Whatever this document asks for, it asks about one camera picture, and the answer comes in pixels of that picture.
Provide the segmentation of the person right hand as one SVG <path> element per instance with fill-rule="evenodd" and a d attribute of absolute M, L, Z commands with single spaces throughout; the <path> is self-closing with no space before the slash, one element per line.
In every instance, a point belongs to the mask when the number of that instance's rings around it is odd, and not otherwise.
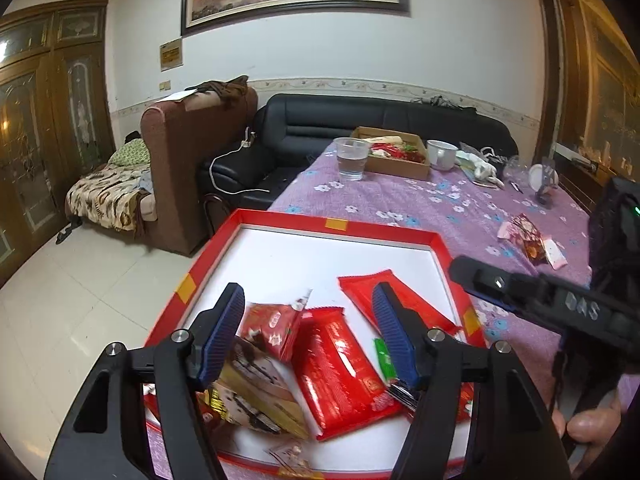
<path fill-rule="evenodd" d="M 622 406 L 618 394 L 614 393 L 606 408 L 595 408 L 576 414 L 569 422 L 559 410 L 552 413 L 552 422 L 559 436 L 565 431 L 576 442 L 586 446 L 585 454 L 579 463 L 570 466 L 575 474 L 587 469 L 600 455 L 613 437 L 622 418 Z"/>

